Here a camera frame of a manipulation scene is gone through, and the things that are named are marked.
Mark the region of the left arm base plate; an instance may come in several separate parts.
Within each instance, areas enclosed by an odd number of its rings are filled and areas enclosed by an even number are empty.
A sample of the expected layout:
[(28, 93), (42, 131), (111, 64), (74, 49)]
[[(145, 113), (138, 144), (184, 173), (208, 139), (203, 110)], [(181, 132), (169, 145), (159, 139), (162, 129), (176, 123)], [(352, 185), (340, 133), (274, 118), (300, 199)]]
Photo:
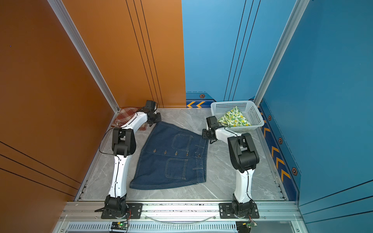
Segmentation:
[(140, 219), (142, 209), (142, 203), (127, 203), (124, 207), (120, 208), (105, 206), (101, 219)]

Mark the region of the dark blue denim skirt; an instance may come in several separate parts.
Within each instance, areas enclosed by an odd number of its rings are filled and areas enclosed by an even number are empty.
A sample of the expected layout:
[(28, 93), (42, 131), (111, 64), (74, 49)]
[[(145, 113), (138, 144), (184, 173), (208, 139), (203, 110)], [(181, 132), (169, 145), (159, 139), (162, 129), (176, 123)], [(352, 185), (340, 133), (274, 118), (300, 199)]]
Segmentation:
[(201, 135), (161, 121), (141, 149), (129, 186), (158, 190), (204, 183), (208, 148), (209, 141)]

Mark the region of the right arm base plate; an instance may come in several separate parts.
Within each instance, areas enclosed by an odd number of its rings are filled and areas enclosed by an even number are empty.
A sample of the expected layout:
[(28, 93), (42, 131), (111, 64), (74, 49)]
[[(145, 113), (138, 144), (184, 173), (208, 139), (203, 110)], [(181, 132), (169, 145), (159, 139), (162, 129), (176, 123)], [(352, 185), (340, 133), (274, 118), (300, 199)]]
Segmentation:
[(259, 210), (255, 203), (248, 203), (243, 209), (240, 206), (233, 206), (232, 203), (220, 203), (219, 212), (221, 219), (259, 219)]

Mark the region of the white plastic laundry basket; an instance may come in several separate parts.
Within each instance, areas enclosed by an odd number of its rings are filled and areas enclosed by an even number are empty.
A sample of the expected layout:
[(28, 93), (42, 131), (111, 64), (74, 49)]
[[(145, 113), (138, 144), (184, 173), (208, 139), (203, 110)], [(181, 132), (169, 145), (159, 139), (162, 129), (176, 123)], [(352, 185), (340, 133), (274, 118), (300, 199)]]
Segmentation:
[(250, 122), (251, 126), (246, 127), (228, 127), (230, 130), (234, 132), (248, 132), (254, 131), (258, 127), (264, 126), (264, 120), (259, 112), (259, 109), (252, 101), (228, 101), (228, 102), (214, 102), (211, 104), (211, 112), (212, 115), (216, 117), (217, 120), (221, 118), (224, 113), (228, 112), (229, 110), (233, 109), (234, 107), (238, 107), (238, 109), (243, 113), (243, 115), (247, 118)]

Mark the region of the red plaid skirt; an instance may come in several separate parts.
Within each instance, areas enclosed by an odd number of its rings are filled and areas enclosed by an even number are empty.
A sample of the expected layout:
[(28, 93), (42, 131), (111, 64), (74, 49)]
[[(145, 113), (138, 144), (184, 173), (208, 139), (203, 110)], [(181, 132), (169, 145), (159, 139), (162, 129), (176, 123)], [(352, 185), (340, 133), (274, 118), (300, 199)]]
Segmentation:
[(111, 127), (121, 127), (128, 123), (130, 119), (135, 115), (135, 113), (139, 110), (140, 108), (136, 107), (125, 107), (122, 108), (119, 111), (118, 116), (116, 119), (113, 121), (111, 124)]

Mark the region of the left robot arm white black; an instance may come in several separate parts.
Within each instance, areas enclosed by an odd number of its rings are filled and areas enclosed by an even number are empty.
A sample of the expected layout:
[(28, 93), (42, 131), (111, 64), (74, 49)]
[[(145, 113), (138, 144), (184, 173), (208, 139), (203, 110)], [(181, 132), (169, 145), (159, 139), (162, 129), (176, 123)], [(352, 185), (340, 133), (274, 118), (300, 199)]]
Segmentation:
[(130, 217), (130, 208), (126, 203), (127, 175), (132, 155), (137, 145), (135, 133), (143, 124), (152, 126), (161, 121), (157, 112), (157, 103), (147, 100), (144, 107), (124, 125), (112, 128), (112, 153), (114, 156), (114, 173), (111, 188), (104, 201), (104, 207), (97, 209), (102, 219), (124, 219)]

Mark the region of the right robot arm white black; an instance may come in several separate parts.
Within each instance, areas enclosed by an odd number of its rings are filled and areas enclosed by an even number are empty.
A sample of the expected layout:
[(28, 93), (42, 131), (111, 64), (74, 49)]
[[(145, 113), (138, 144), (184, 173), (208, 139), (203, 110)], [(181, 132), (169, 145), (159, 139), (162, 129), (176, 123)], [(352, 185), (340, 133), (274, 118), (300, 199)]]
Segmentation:
[(232, 198), (232, 215), (237, 218), (259, 218), (257, 204), (252, 198), (252, 180), (254, 170), (260, 158), (250, 133), (237, 133), (222, 123), (215, 116), (206, 118), (207, 128), (202, 137), (210, 143), (222, 141), (228, 145), (230, 161), (236, 170), (236, 188)]

